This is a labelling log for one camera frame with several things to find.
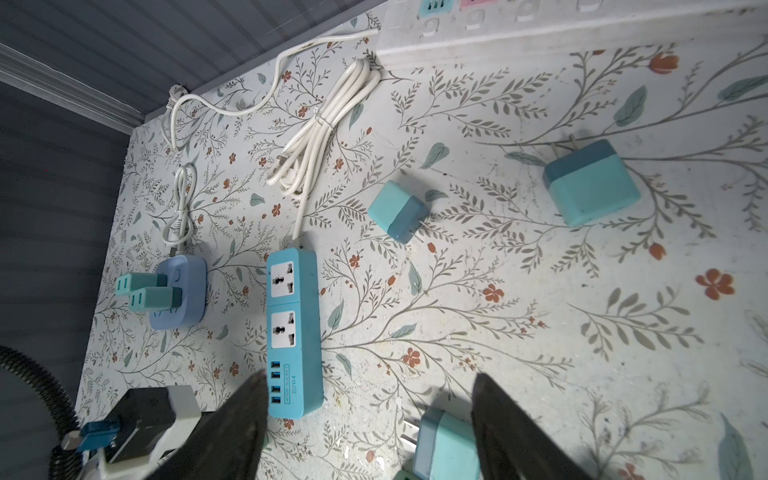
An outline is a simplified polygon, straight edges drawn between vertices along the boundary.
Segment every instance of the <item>gray wall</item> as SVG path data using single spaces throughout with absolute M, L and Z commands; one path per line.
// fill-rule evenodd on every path
M 42 363 L 73 403 L 127 143 L 0 83 L 0 343 Z M 56 442 L 42 402 L 0 370 L 0 478 L 46 478 Z
M 148 113 L 362 0 L 3 0 L 0 42 Z

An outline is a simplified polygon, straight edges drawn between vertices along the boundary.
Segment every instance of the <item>red flower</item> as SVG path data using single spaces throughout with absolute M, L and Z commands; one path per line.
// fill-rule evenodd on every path
M 626 478 L 627 480 L 645 480 L 645 477 L 634 472 L 635 466 L 631 463 L 626 464 L 627 469 L 619 468 L 619 476 Z
M 707 288 L 704 290 L 704 295 L 712 300 L 719 300 L 721 293 L 723 295 L 733 295 L 736 293 L 736 290 L 730 285 L 733 283 L 733 277 L 728 273 L 720 276 L 718 269 L 711 268 L 704 275 L 706 275 L 706 278 L 702 275 L 697 276 L 696 282 Z
M 421 355 L 418 350 L 408 348 L 408 355 L 402 356 L 402 362 L 413 369 L 422 362 L 419 358 Z
M 672 71 L 677 68 L 677 63 L 679 61 L 680 57 L 677 55 L 668 55 L 665 57 L 664 54 L 660 53 L 650 60 L 648 67 L 653 73 L 666 75 L 672 73 Z
M 485 295 L 487 301 L 494 303 L 498 303 L 498 298 L 504 296 L 504 292 L 501 289 L 497 289 L 493 283 L 490 283 L 488 288 L 482 291 L 482 294 Z
M 656 260 L 661 260 L 662 257 L 667 254 L 667 251 L 658 243 L 654 243 L 648 249 L 648 253 L 650 253 L 650 255 Z

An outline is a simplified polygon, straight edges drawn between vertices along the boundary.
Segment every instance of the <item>blue power strip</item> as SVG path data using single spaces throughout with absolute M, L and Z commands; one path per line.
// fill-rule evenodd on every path
M 266 370 L 272 417 L 300 419 L 323 404 L 317 256 L 289 248 L 266 262 Z

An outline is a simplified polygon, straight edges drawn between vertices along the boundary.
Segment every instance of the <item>floral pattern surface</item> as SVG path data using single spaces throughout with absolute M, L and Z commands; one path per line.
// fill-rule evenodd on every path
M 377 26 L 384 8 L 340 28 Z M 266 178 L 366 57 L 382 83 L 334 132 L 304 218 L 326 401 L 301 420 L 270 419 L 258 478 L 392 478 L 409 457 L 403 420 L 428 405 L 468 419 L 477 372 L 595 478 L 765 478 L 768 38 L 408 71 L 387 71 L 375 50 L 366 38 L 297 55 L 276 97 L 246 117 L 190 104 L 179 153 L 159 120 L 134 131 L 80 417 L 103 417 L 131 387 L 173 384 L 212 410 L 264 367 L 264 268 L 296 214 Z M 247 108 L 271 68 L 207 97 Z M 625 159 L 641 200 L 568 227 L 542 168 L 598 139 Z M 157 331 L 114 282 L 167 258 L 160 230 L 188 161 L 206 314 Z M 406 246 L 366 213 L 388 180 L 432 212 Z

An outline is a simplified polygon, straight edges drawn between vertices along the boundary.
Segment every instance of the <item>white button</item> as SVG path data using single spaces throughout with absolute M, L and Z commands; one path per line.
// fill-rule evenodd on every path
M 518 22 L 533 20 L 538 13 L 538 0 L 525 0 L 518 7 Z
M 483 20 L 485 20 L 484 10 L 475 10 L 474 12 L 470 13 L 467 17 L 467 30 L 475 30 L 476 28 L 480 28 Z
M 424 23 L 424 36 L 431 37 L 437 33 L 437 27 L 440 25 L 440 21 L 437 18 L 430 18 Z
M 578 0 L 578 11 L 594 12 L 600 5 L 603 5 L 603 0 Z

